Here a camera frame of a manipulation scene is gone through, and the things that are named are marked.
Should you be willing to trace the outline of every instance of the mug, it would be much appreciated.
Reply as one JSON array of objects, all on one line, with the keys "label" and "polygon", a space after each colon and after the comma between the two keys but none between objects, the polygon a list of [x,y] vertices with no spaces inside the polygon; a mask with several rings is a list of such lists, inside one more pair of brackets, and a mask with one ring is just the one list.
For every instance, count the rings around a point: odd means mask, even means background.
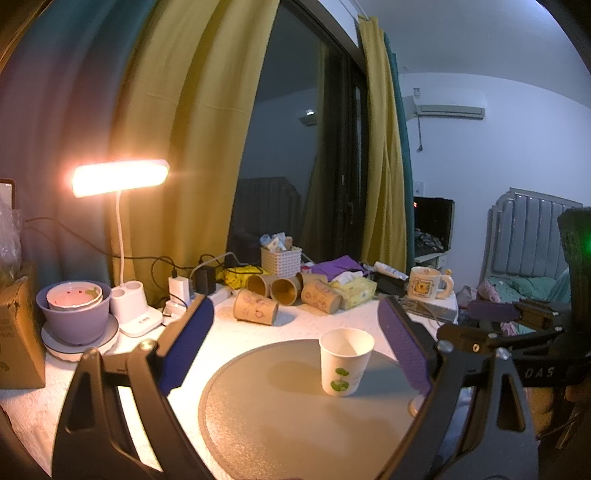
[{"label": "mug", "polygon": [[[439,282],[446,284],[439,290]],[[412,267],[408,282],[408,296],[418,300],[446,299],[453,291],[453,280],[449,275],[442,275],[439,270],[429,267]]]}]

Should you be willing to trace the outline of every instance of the woven basket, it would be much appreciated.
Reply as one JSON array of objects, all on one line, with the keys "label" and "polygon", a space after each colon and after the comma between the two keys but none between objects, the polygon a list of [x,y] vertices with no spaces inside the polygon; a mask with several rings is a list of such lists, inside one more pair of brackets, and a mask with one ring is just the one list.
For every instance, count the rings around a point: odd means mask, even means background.
[{"label": "woven basket", "polygon": [[278,253],[261,248],[261,265],[271,275],[293,277],[300,271],[301,248],[292,247],[291,250]]}]

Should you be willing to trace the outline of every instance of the purple flower pot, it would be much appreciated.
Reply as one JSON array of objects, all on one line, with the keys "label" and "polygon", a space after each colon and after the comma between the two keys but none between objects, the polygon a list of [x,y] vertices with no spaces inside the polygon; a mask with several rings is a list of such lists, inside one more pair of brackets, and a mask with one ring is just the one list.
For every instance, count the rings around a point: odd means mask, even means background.
[{"label": "purple flower pot", "polygon": [[105,283],[94,282],[103,289],[103,300],[92,308],[80,312],[58,312],[50,310],[47,292],[58,285],[45,287],[37,294],[37,305],[43,311],[52,331],[62,340],[72,345],[87,345],[105,332],[109,319],[111,287]]}]

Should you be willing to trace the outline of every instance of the purple bag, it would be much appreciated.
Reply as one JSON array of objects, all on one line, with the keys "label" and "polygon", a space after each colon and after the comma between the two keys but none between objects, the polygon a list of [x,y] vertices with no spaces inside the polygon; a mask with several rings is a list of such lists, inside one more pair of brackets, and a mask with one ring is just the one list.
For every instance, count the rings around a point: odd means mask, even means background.
[{"label": "purple bag", "polygon": [[348,255],[312,266],[312,273],[326,275],[328,281],[334,280],[334,278],[337,275],[341,275],[342,272],[358,271],[362,271],[364,276],[367,276],[368,274],[366,269]]}]

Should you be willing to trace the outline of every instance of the lamp head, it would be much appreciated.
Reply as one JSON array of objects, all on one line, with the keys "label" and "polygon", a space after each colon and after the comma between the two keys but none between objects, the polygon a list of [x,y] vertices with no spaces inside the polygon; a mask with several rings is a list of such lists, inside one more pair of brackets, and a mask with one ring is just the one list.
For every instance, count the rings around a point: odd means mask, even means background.
[{"label": "lamp head", "polygon": [[125,160],[76,167],[72,177],[74,196],[88,197],[120,190],[160,185],[168,175],[166,160]]}]

